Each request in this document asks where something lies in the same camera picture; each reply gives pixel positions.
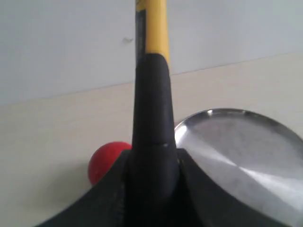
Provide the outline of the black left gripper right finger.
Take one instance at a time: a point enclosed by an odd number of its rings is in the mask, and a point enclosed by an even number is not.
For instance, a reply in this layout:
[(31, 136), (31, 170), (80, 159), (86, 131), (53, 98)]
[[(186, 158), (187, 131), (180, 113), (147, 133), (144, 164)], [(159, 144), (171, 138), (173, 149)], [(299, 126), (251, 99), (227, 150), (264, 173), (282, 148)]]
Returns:
[(187, 227), (301, 227), (303, 196), (279, 179), (210, 159), (213, 176), (178, 149), (176, 217)]

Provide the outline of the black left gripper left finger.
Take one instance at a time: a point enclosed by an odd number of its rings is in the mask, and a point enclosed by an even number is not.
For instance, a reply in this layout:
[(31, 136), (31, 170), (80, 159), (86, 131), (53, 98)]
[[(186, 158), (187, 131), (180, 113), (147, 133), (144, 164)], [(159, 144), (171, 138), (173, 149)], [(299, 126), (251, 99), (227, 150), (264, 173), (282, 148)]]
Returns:
[(125, 173), (130, 150), (122, 151), (106, 175), (86, 194), (39, 227), (123, 227)]

